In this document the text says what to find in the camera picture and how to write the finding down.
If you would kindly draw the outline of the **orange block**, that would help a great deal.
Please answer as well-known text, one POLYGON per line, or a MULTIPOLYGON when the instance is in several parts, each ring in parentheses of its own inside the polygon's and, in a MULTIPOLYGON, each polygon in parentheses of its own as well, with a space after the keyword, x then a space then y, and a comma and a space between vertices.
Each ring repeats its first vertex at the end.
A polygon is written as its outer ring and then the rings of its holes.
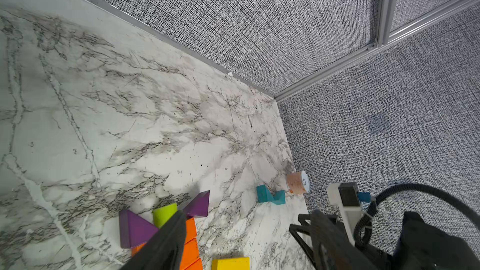
POLYGON ((185 270, 203 270, 202 260, 199 258, 191 265, 189 265, 185 270))
MULTIPOLYGON (((196 238, 197 236, 197 230, 196 230, 196 223, 195 219, 193 217, 189 217, 186 221, 186 241, 185 243, 187 244, 188 242, 192 241, 193 239, 196 238)), ((136 253, 138 253, 144 246, 145 242, 141 243, 138 246, 135 246, 131 249, 131 256, 134 256, 136 253)))
POLYGON ((184 245, 182 260, 179 269, 187 270, 200 258, 197 239, 194 238, 184 245))

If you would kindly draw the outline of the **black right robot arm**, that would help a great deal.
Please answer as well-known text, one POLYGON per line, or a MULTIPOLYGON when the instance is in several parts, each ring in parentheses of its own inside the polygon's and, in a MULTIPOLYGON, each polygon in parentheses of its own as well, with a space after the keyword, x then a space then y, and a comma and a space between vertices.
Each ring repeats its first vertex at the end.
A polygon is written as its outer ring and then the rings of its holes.
POLYGON ((477 270, 480 260, 467 242, 427 224, 414 211, 404 212, 393 254, 371 245, 373 220, 391 196, 417 191, 451 205, 476 227, 480 216, 456 197, 432 186, 397 184, 377 196, 360 192, 354 182, 330 184, 327 195, 340 215, 300 214, 289 232, 316 270, 477 270))

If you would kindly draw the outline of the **purple triangle block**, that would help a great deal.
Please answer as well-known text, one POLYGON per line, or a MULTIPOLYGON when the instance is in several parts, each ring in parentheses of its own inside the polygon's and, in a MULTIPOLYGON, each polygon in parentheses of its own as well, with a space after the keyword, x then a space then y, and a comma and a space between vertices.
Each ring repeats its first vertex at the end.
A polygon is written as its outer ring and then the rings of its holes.
POLYGON ((158 228, 134 212, 124 209, 119 212, 120 245, 123 249, 132 249, 147 243, 158 228))
POLYGON ((196 197, 182 203, 179 208, 187 219, 205 218, 208 216, 210 205, 210 191, 200 192, 196 197))

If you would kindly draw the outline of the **teal triangle block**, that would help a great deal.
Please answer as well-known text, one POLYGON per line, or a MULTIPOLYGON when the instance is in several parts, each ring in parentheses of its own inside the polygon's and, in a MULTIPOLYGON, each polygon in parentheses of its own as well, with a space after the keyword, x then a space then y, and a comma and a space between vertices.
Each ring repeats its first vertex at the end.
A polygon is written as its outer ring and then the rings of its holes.
POLYGON ((286 204, 285 191, 280 190, 275 192, 275 194, 270 197, 270 201, 275 205, 285 205, 286 204))
POLYGON ((257 186, 256 192, 257 192, 257 200, 259 203, 267 203, 267 202, 272 202, 274 200, 273 195, 271 194, 270 190, 265 184, 257 186))

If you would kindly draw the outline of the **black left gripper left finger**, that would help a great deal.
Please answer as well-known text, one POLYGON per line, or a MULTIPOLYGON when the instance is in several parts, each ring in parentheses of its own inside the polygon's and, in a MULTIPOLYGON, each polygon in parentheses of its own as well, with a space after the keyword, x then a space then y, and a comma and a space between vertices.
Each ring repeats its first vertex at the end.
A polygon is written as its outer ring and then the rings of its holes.
POLYGON ((121 270, 179 270, 186 241, 186 215, 177 211, 121 270))

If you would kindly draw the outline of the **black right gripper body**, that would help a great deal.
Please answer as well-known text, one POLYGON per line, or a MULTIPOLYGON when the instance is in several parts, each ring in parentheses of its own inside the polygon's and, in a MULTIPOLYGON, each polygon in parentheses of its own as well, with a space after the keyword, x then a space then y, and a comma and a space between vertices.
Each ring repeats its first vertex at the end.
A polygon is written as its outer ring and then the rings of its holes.
POLYGON ((327 214, 330 223, 323 229, 319 223, 314 222, 312 226, 312 216, 299 214, 297 220, 300 224, 291 224, 289 232, 315 270, 337 270, 334 232, 338 216, 327 214))

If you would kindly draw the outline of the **white lidded cup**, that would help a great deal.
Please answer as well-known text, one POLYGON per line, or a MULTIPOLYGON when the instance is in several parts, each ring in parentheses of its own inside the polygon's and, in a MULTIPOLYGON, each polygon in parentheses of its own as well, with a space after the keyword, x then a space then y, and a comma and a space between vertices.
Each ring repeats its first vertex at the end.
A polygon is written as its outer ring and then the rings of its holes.
POLYGON ((289 192, 295 195, 303 195, 311 190, 310 179, 305 171, 288 174, 286 182, 289 192))

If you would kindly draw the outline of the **lime green cylinder block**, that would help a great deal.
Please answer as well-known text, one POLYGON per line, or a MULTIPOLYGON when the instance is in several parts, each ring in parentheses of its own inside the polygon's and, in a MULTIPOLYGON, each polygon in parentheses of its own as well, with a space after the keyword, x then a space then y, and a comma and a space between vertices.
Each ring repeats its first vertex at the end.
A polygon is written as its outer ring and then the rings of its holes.
POLYGON ((154 209, 152 211, 154 225, 158 229, 162 228, 177 211, 176 203, 154 209))

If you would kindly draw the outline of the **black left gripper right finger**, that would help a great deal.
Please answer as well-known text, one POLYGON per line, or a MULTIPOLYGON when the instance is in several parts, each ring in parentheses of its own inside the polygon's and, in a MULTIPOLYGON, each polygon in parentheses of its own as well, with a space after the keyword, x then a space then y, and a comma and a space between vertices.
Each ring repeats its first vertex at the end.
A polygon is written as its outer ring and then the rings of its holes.
POLYGON ((321 211, 313 211, 310 221, 309 233, 316 270, 327 270, 327 258, 332 260, 335 270, 377 269, 321 211))

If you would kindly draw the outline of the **yellow block centre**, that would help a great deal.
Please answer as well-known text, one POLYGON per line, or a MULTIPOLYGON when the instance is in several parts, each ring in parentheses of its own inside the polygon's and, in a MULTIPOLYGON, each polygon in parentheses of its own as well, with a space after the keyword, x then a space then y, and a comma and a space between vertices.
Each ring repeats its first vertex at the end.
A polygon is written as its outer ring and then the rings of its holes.
POLYGON ((250 270, 248 257, 235 257, 229 259, 215 259, 212 261, 212 270, 250 270))

